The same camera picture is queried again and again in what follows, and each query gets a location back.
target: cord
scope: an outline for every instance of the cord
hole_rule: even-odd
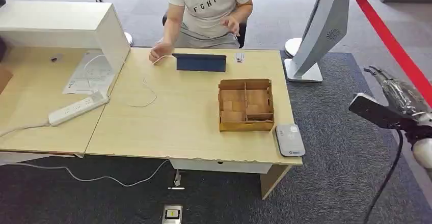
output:
[[[164,55],[164,56],[160,57],[159,59],[157,59],[155,62],[153,62],[153,65],[156,65],[156,63],[159,62],[159,60],[161,60],[163,58],[167,58],[167,57],[173,57],[173,58],[175,58],[172,55]],[[151,105],[156,100],[157,93],[150,86],[147,85],[145,77],[143,78],[143,85],[154,94],[153,99],[150,102],[148,102],[148,103],[146,103],[144,105],[131,105],[131,104],[129,104],[129,106],[135,107],[135,108],[144,108],[144,107],[147,107],[147,106]]]
[[[18,130],[25,130],[25,129],[29,129],[29,128],[38,128],[38,127],[45,127],[45,126],[50,126],[49,120],[46,120],[44,122],[40,122],[40,123],[35,123],[35,124],[28,124],[28,125],[24,125],[24,126],[17,126],[17,127],[13,127],[11,129],[8,129],[6,131],[0,132],[0,137],[5,136],[11,132],[14,131],[18,131]]]
[[[403,136],[402,136],[402,132],[400,132],[400,130],[396,130],[397,134],[399,135],[399,148],[397,149],[397,153],[396,153],[396,157],[393,161],[393,164],[389,170],[389,172],[387,173],[386,178],[384,179],[384,182],[381,184],[378,192],[376,192],[375,197],[373,197],[372,203],[370,203],[369,207],[367,208],[366,211],[366,215],[364,217],[363,223],[366,224],[369,221],[369,216],[370,213],[372,212],[373,207],[375,206],[378,198],[380,197],[381,193],[383,192],[384,188],[386,187],[387,183],[389,182],[394,169],[396,168],[397,163],[399,162],[400,159],[400,154],[402,152],[402,145],[403,145]]]
[[[104,54],[99,54],[96,57],[92,58],[90,61],[88,61],[88,63],[86,63],[86,65],[84,65],[84,71],[86,72],[86,80],[87,80],[87,84],[90,87],[90,81],[89,81],[89,72],[87,71],[87,66],[89,65],[89,63],[93,62],[94,60],[96,60],[98,57],[102,57],[105,56]]]
[[[161,59],[163,59],[163,58],[168,58],[168,57],[173,57],[173,58],[175,58],[175,57],[172,56],[172,55],[164,55],[164,56],[161,56],[159,59],[157,59],[155,62],[153,62],[153,64],[156,65],[157,62],[159,62],[159,60],[161,60]]]
[[[119,180],[115,179],[114,177],[110,177],[110,176],[103,176],[103,177],[98,177],[98,178],[94,178],[94,179],[81,179],[81,178],[76,177],[76,176],[72,173],[72,171],[71,171],[68,167],[66,167],[66,166],[46,167],[46,166],[39,166],[39,165],[28,164],[28,163],[5,163],[5,164],[9,164],[9,165],[30,166],[30,167],[39,168],[39,169],[46,169],[46,170],[66,169],[67,172],[68,172],[68,173],[69,173],[73,178],[75,178],[76,180],[78,180],[78,181],[80,181],[80,182],[92,182],[92,181],[97,181],[97,180],[101,180],[101,179],[104,179],[104,178],[109,178],[109,179],[111,179],[111,180],[116,181],[118,184],[122,185],[123,187],[132,187],[132,186],[135,186],[135,185],[140,184],[140,183],[142,183],[142,182],[146,182],[146,181],[150,180],[154,175],[156,175],[157,171],[159,171],[159,169],[162,167],[162,165],[164,165],[164,164],[165,164],[166,162],[168,162],[168,161],[170,161],[170,160],[167,159],[167,160],[165,160],[164,162],[162,162],[162,164],[160,164],[159,167],[156,168],[156,170],[153,172],[153,174],[151,174],[150,177],[148,177],[148,178],[146,178],[146,179],[144,179],[144,180],[138,181],[138,182],[136,182],[136,183],[129,184],[129,185],[124,184],[124,183],[120,182]]]
[[[146,103],[146,104],[144,104],[144,105],[131,105],[131,104],[129,104],[129,106],[131,106],[131,107],[135,107],[135,108],[144,108],[144,107],[147,107],[147,106],[149,106],[149,105],[151,105],[155,100],[156,100],[156,98],[157,98],[157,93],[151,88],[151,87],[149,87],[148,85],[147,85],[147,83],[146,83],[146,79],[145,78],[143,78],[143,85],[145,86],[145,87],[147,87],[153,94],[154,94],[154,97],[153,97],[153,99],[150,101],[150,102],[148,102],[148,103]]]

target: paper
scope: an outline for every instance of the paper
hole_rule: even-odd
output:
[[[235,60],[238,63],[243,63],[245,61],[245,53],[244,52],[238,52],[235,54]]]
[[[70,77],[63,94],[92,94],[96,91],[106,94],[113,79],[113,71],[105,56],[101,53],[87,52]]]

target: person's arm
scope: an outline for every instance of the person's arm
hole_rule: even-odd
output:
[[[240,23],[246,21],[246,19],[252,13],[252,0],[247,1],[244,4],[237,3],[237,9],[230,15],[222,18],[221,24],[224,25],[229,31],[236,36],[240,36]]]
[[[184,6],[170,4],[167,11],[167,21],[164,26],[164,37],[150,51],[149,60],[157,61],[160,57],[171,55],[174,44],[180,34],[183,22]]]
[[[246,19],[251,15],[253,4],[252,0],[236,0],[237,9],[230,15],[222,18],[221,24],[224,25],[229,32],[240,36],[238,33],[240,31],[239,24],[246,21]]]
[[[177,41],[180,33],[181,23],[183,22],[184,6],[170,4],[167,12],[167,21],[164,27],[164,42],[172,45]]]
[[[237,9],[230,14],[237,22],[242,23],[248,19],[248,17],[252,14],[253,3],[252,0],[247,1],[244,4],[237,3]]]

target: red line on floor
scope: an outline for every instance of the red line on floor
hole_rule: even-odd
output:
[[[414,61],[408,56],[407,52],[402,48],[386,24],[381,20],[376,11],[367,0],[356,0],[360,9],[366,15],[370,24],[375,29],[378,36],[389,49],[390,53],[399,63],[402,70],[407,74],[414,86],[423,96],[424,100],[432,107],[432,85],[426,79],[421,70],[417,67]]]

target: cardboard box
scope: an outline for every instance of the cardboard box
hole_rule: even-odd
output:
[[[9,80],[12,78],[12,73],[7,71],[0,65],[0,94],[5,89]]]
[[[269,79],[221,80],[219,131],[270,131],[274,114]]]

